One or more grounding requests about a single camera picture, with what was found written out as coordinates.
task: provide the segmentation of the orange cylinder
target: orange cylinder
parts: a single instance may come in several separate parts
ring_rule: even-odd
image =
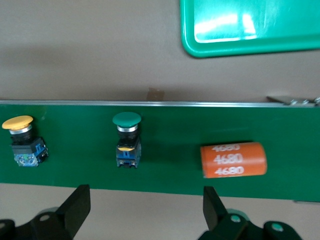
[[[222,144],[201,147],[205,178],[225,178],[263,175],[267,158],[258,142]]]

